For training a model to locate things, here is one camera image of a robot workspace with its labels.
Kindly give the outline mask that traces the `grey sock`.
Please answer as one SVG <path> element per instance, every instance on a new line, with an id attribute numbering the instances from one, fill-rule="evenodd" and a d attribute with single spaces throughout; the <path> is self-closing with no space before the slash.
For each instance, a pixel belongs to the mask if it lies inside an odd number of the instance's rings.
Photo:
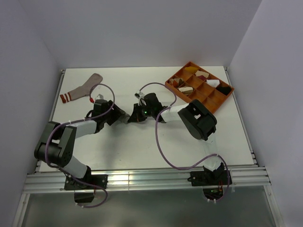
<path id="1" fill-rule="evenodd" d="M 130 115 L 127 113 L 121 115 L 121 117 L 119 118 L 120 122 L 124 124 L 128 124 L 129 119 L 130 119 Z"/>

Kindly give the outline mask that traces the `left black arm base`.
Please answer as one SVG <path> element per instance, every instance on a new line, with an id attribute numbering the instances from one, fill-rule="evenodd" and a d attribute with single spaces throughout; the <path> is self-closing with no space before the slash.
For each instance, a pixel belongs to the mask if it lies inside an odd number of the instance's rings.
<path id="1" fill-rule="evenodd" d="M 108 175 L 106 174 L 91 175 L 86 180 L 66 176 L 64 190 L 74 191 L 74 201 L 77 206 L 87 209 L 95 208 L 103 205 L 108 198 L 107 183 Z M 105 197 L 101 202 L 93 205 L 97 190 L 102 190 Z"/>

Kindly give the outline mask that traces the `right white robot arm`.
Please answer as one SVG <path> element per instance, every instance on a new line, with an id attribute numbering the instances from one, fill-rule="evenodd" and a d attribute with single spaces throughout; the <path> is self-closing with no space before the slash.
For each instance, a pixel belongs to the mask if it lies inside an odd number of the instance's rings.
<path id="1" fill-rule="evenodd" d="M 224 167 L 224 161 L 223 158 L 217 154 L 217 145 L 215 142 L 217 119 L 215 116 L 197 99 L 184 105 L 173 106 L 174 103 L 172 103 L 169 106 L 163 106 L 155 93 L 143 95 L 142 92 L 138 92 L 135 96 L 139 101 L 134 104 L 133 112 L 127 122 L 138 123 L 152 117 L 156 121 L 156 144 L 165 162 L 177 170 L 189 170 L 202 163 L 203 168 L 207 170 L 205 172 L 205 180 L 209 184 L 216 184 L 222 177 L 219 168 Z M 172 121 L 183 122 L 190 135 L 203 142 L 205 157 L 192 166 L 177 167 L 173 165 L 161 150 L 158 138 L 158 123 L 168 123 Z"/>

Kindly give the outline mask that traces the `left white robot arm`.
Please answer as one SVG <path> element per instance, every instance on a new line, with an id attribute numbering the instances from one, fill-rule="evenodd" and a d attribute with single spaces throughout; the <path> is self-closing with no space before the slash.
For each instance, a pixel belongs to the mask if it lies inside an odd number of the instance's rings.
<path id="1" fill-rule="evenodd" d="M 93 109 L 81 120 L 48 122 L 36 145 L 34 156 L 52 168 L 71 175 L 80 188 L 87 189 L 92 184 L 91 168 L 73 155 L 75 140 L 100 132 L 105 124 L 110 126 L 117 121 L 127 123 L 129 118 L 130 115 L 112 100 L 98 99 Z"/>

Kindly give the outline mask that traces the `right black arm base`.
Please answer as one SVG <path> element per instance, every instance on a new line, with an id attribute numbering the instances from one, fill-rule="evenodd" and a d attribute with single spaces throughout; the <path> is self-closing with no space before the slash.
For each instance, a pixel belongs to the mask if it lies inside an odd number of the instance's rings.
<path id="1" fill-rule="evenodd" d="M 207 199 L 213 201 L 223 197 L 224 185 L 228 186 L 232 183 L 230 172 L 222 166 L 214 171 L 208 170 L 205 167 L 203 171 L 192 171 L 187 181 L 193 187 L 212 186 L 212 188 L 203 189 L 203 193 Z"/>

